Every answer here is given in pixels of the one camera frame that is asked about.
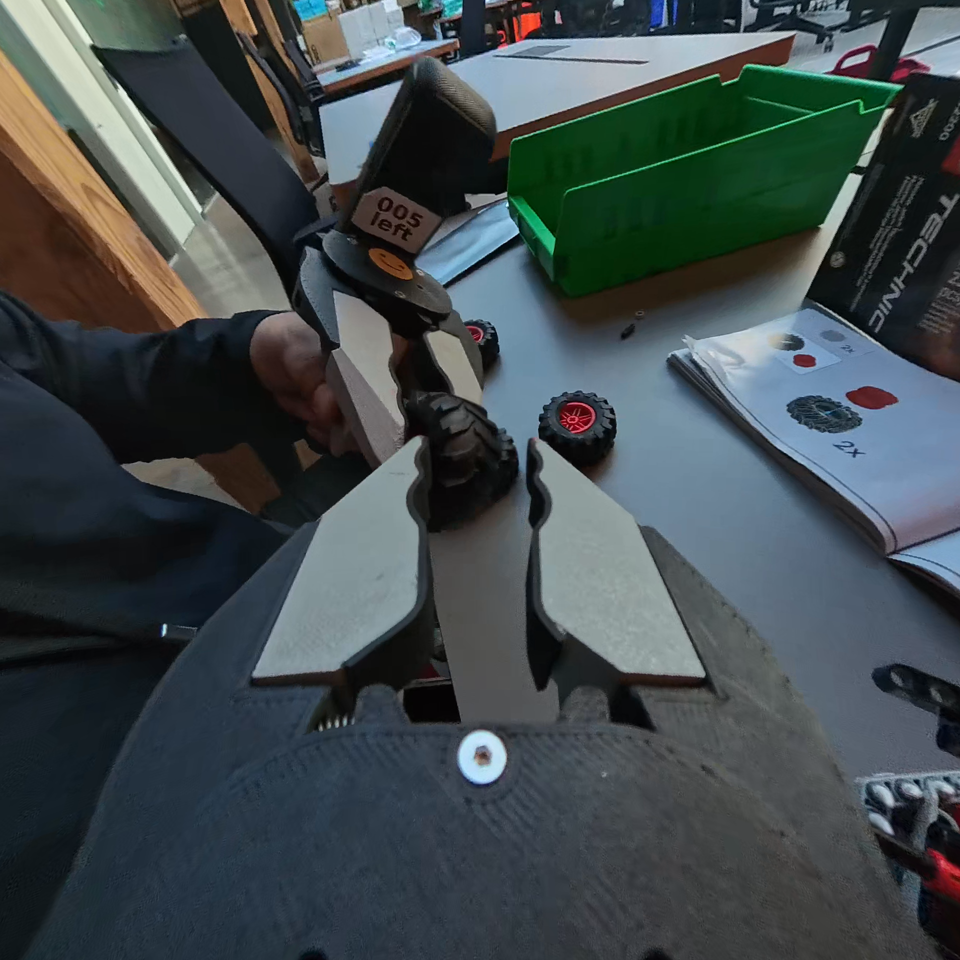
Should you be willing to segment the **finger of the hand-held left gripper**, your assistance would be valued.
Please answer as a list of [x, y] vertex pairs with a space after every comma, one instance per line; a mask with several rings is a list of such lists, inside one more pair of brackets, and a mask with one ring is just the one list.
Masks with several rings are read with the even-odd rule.
[[378, 469], [406, 444], [407, 419], [395, 375], [390, 325], [361, 298], [333, 294], [339, 345], [326, 376], [366, 462]]
[[458, 333], [435, 329], [421, 337], [419, 354], [422, 389], [484, 406], [484, 373], [476, 346], [468, 346]]

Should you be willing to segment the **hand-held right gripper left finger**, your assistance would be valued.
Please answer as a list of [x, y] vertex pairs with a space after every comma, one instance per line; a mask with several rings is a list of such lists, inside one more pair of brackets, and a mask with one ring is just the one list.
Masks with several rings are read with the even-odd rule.
[[411, 438], [319, 519], [250, 680], [402, 690], [434, 643], [430, 450]]

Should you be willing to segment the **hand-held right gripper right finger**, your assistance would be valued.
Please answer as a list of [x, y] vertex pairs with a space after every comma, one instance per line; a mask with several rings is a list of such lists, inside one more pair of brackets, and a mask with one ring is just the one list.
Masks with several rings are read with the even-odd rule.
[[539, 438], [528, 442], [526, 483], [535, 688], [702, 686], [706, 668], [633, 515]]

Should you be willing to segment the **black toy tire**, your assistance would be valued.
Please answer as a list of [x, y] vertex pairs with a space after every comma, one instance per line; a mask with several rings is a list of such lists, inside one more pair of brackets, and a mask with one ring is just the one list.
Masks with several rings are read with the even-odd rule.
[[484, 371], [487, 371], [495, 364], [495, 362], [498, 360], [498, 357], [499, 357], [500, 347], [499, 347], [498, 330], [491, 322], [485, 319], [476, 318], [476, 319], [469, 320], [464, 324], [464, 327], [466, 327], [466, 324], [469, 324], [469, 323], [479, 323], [484, 327], [486, 327], [486, 330], [487, 330], [486, 342], [483, 342], [480, 345], [478, 345], [476, 342], [474, 343], [481, 357], [482, 368]]
[[513, 439], [478, 403], [441, 391], [413, 391], [404, 402], [409, 425], [430, 453], [428, 529], [439, 533], [478, 520], [517, 481]]

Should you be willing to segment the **instruction booklet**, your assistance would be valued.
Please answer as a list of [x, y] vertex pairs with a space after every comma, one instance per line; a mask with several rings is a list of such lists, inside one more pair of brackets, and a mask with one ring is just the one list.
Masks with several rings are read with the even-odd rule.
[[833, 312], [684, 337], [667, 365], [887, 561], [959, 594], [959, 386]]

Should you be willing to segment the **person's left forearm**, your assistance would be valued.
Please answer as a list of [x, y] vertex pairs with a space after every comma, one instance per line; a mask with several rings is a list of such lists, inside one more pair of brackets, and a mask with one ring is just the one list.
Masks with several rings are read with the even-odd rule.
[[10, 294], [1, 301], [2, 372], [78, 414], [123, 464], [242, 444], [291, 449], [305, 434], [251, 360], [254, 333], [273, 312], [129, 333], [50, 320]]

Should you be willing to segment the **black toy set box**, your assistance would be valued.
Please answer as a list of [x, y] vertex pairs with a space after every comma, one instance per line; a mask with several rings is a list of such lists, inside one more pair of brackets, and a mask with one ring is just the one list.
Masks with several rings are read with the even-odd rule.
[[912, 74], [808, 298], [959, 379], [959, 78]]

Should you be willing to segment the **person's left hand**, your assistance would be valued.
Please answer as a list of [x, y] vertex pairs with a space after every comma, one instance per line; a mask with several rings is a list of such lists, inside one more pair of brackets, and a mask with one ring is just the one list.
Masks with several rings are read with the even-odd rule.
[[308, 437], [335, 456], [359, 450], [328, 383], [329, 354], [303, 318], [293, 312], [263, 318], [248, 352], [261, 385]]

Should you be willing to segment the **grey table with brown edge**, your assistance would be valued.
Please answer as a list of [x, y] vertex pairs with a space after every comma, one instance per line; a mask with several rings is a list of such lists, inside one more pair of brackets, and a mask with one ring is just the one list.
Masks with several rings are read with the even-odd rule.
[[440, 59], [457, 52], [460, 41], [457, 37], [423, 41], [400, 51], [393, 51], [380, 58], [368, 58], [348, 68], [335, 68], [318, 72], [317, 84], [322, 96], [331, 98], [360, 90], [374, 82], [389, 79], [402, 73], [417, 61], [427, 58]]
[[521, 41], [452, 65], [493, 110], [492, 159], [514, 138], [748, 65], [784, 66], [793, 31]]

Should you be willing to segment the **dark flat plastic bag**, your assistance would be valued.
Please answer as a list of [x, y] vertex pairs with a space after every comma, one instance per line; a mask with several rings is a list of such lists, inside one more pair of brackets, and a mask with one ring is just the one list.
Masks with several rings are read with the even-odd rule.
[[415, 258], [415, 266], [442, 286], [450, 286], [519, 240], [506, 195], [444, 221]]

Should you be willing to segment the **black toy wheel red rim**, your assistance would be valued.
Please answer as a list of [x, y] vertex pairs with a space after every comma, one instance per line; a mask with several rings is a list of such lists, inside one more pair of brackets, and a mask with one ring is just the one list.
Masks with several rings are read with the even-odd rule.
[[604, 460], [614, 448], [617, 432], [615, 408], [594, 392], [554, 396], [538, 417], [538, 438], [579, 469]]

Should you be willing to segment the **cardboard box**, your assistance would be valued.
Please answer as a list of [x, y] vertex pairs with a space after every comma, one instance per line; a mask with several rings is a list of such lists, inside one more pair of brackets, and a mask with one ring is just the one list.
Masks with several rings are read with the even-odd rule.
[[336, 13], [301, 18], [301, 35], [306, 55], [314, 66], [329, 63], [337, 66], [352, 57]]

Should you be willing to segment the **green plastic bin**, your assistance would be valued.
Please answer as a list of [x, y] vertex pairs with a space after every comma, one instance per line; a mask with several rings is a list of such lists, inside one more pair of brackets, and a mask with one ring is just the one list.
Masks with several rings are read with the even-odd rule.
[[515, 138], [508, 205], [567, 296], [817, 229], [894, 83], [749, 64]]

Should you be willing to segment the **person's torso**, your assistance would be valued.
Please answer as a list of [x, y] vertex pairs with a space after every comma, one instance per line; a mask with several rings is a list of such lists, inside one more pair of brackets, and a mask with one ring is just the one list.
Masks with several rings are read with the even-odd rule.
[[2, 371], [2, 958], [28, 950], [176, 656], [162, 629], [202, 627], [283, 543], [126, 464]]

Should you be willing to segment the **toy truck model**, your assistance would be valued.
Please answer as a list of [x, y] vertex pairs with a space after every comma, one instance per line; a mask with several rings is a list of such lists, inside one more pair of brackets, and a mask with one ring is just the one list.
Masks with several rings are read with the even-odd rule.
[[[958, 685], [902, 663], [873, 670], [883, 692], [930, 714], [935, 744], [959, 757]], [[918, 924], [944, 958], [959, 956], [958, 770], [874, 774], [857, 790], [894, 881], [916, 900]]]

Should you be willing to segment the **red plastic crate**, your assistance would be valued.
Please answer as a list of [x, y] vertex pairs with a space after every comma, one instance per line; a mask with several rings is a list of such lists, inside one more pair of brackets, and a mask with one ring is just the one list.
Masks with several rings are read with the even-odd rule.
[[[868, 79], [878, 53], [879, 47], [875, 44], [856, 47], [839, 57], [834, 67], [827, 73], [852, 79]], [[903, 85], [912, 74], [925, 75], [930, 73], [931, 66], [929, 64], [915, 57], [901, 56], [894, 66], [888, 82]]]

